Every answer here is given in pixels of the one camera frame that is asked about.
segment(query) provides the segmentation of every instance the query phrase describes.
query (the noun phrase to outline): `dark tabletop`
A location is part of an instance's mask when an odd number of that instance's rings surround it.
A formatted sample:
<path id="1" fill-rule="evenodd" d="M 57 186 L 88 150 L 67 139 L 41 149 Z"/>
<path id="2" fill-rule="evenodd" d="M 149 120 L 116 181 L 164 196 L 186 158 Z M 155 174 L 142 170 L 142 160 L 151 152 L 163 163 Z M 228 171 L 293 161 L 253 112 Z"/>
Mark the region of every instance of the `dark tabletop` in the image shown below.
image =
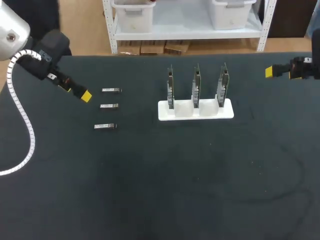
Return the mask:
<path id="1" fill-rule="evenodd" d="M 61 70 L 93 93 L 88 104 L 17 67 L 36 148 L 0 177 L 0 239 L 320 239 L 320 81 L 265 79 L 299 55 L 311 54 L 63 58 Z M 198 63 L 201 98 L 213 98 L 224 62 L 233 119 L 158 120 L 171 64 L 178 100 L 190 98 Z M 105 123 L 118 130 L 93 129 Z M 0 126 L 5 170 L 29 149 L 7 87 Z"/>

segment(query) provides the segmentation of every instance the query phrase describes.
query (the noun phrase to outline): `plastic container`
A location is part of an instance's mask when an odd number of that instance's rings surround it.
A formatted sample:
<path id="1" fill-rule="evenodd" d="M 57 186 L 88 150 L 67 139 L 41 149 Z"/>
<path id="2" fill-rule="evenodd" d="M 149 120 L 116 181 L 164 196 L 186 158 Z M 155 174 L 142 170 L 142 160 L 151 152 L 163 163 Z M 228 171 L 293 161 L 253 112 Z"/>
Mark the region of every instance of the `plastic container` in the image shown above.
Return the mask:
<path id="1" fill-rule="evenodd" d="M 153 26 L 156 2 L 142 1 L 145 4 L 132 4 L 132 0 L 112 0 L 118 24 L 123 33 L 150 33 Z"/>
<path id="2" fill-rule="evenodd" d="M 252 4 L 257 0 L 209 0 L 210 17 L 215 30 L 242 29 Z"/>

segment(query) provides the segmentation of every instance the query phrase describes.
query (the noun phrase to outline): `white stand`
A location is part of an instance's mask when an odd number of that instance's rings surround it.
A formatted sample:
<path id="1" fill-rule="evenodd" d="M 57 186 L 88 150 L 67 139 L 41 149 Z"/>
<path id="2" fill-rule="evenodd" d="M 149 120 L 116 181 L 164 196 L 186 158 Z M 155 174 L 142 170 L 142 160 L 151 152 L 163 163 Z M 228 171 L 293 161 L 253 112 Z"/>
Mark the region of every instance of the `white stand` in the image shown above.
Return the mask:
<path id="1" fill-rule="evenodd" d="M 199 108 L 194 108 L 191 99 L 175 100 L 174 109 L 169 109 L 168 101 L 159 101 L 159 120 L 232 119 L 235 116 L 230 99 L 225 99 L 224 107 L 219 107 L 217 95 L 215 95 L 215 99 L 200 99 Z"/>

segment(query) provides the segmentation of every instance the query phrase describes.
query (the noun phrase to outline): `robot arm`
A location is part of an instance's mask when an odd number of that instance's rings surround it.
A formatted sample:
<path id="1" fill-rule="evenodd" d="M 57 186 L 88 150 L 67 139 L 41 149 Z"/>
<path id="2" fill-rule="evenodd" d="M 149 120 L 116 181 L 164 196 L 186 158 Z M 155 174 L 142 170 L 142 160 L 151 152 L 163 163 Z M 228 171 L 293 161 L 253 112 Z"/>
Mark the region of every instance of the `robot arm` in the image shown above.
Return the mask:
<path id="1" fill-rule="evenodd" d="M 308 79 L 313 77 L 320 79 L 320 28 L 312 34 L 312 58 L 298 56 L 290 60 L 288 64 L 274 64 L 265 70 L 266 78 L 280 77 L 289 73 L 290 79 Z"/>
<path id="2" fill-rule="evenodd" d="M 30 27 L 0 0 L 0 61 L 22 50 L 30 37 Z"/>
<path id="3" fill-rule="evenodd" d="M 73 95 L 87 103 L 92 97 L 89 91 L 57 67 L 69 44 L 69 39 L 58 30 L 47 33 L 39 42 L 34 41 L 28 23 L 0 0 L 0 61 L 12 58 L 23 49 L 33 50 L 41 55 L 41 61 L 25 56 L 18 64 L 40 80 L 49 79 L 67 92 L 72 90 Z"/>

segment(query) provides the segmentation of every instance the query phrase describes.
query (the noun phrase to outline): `cardboard box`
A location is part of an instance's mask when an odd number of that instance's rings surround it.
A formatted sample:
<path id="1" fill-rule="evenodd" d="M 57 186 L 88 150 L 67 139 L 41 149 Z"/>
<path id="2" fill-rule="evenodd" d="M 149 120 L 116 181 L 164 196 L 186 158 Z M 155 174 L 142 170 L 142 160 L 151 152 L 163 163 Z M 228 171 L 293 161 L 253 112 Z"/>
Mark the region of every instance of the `cardboard box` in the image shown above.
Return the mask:
<path id="1" fill-rule="evenodd" d="M 140 55 L 141 41 L 118 41 L 119 55 Z"/>
<path id="2" fill-rule="evenodd" d="M 166 54 L 183 55 L 188 51 L 189 40 L 168 40 L 164 47 Z"/>
<path id="3" fill-rule="evenodd" d="M 161 55 L 165 52 L 164 40 L 143 40 L 141 45 L 141 55 Z"/>

